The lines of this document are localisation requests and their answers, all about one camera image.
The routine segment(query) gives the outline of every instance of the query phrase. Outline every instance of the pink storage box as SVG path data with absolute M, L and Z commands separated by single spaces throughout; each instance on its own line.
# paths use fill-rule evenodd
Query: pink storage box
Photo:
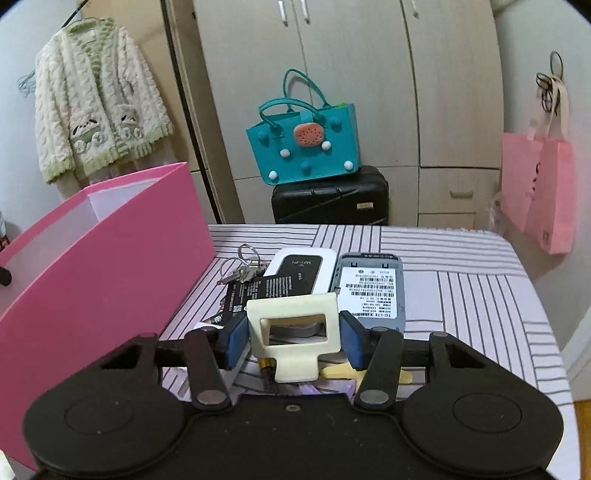
M 85 188 L 0 252 L 0 449 L 35 469 L 33 400 L 142 332 L 161 333 L 215 256 L 186 164 Z

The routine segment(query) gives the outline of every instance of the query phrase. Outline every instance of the yellow starfish shaped object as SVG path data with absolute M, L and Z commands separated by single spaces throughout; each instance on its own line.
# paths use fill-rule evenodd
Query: yellow starfish shaped object
M 320 376 L 339 380 L 355 380 L 357 382 L 355 391 L 357 392 L 363 378 L 365 377 L 366 371 L 367 370 L 361 370 L 361 372 L 359 372 L 354 369 L 349 362 L 345 362 L 344 364 L 331 365 L 330 367 L 323 368 L 320 372 Z M 400 370 L 400 380 L 398 381 L 398 384 L 407 385 L 412 382 L 413 374 L 405 370 Z

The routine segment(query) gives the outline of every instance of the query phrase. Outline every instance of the white knit cardigan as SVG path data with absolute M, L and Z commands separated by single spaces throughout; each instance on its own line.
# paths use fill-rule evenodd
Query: white knit cardigan
M 173 126 L 129 32 L 110 18 L 62 29 L 36 58 L 35 134 L 47 183 L 140 158 Z

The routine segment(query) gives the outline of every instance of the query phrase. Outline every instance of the white tablecloth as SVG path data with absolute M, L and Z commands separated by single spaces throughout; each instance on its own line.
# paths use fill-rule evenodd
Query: white tablecloth
M 225 258 L 236 257 L 248 243 L 263 260 L 281 248 L 323 247 L 345 252 L 387 252 L 402 259 L 406 301 L 405 338 L 427 340 L 445 330 L 547 394 L 564 419 L 564 435 L 548 471 L 558 480 L 579 480 L 576 416 L 560 350 L 531 281 L 511 245 L 490 232 L 344 225 L 212 225 L 216 258 L 166 328 L 164 339 L 182 338 L 220 307 L 224 286 L 217 286 Z M 225 272 L 238 262 L 228 262 Z M 339 358 L 327 359 L 326 363 Z M 408 397 L 424 383 L 416 369 Z M 318 381 L 320 390 L 334 384 Z M 186 375 L 165 372 L 163 384 L 180 398 L 190 398 Z M 249 358 L 232 393 L 262 390 L 256 362 Z

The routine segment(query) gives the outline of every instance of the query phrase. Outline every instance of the cabinet handle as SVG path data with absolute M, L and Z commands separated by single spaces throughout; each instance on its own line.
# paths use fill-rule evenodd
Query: cabinet handle
M 287 26 L 287 14 L 285 13 L 285 4 L 283 0 L 279 0 L 279 13 L 281 14 L 281 21 Z
M 413 6 L 413 17 L 418 18 L 417 0 L 410 0 L 410 3 Z
M 470 190 L 469 192 L 454 192 L 452 190 L 449 191 L 449 196 L 453 199 L 471 199 L 474 197 L 474 190 Z
M 310 23 L 310 13 L 308 12 L 308 2 L 307 0 L 300 0 L 301 1 L 301 11 L 304 14 L 304 21 L 306 23 Z

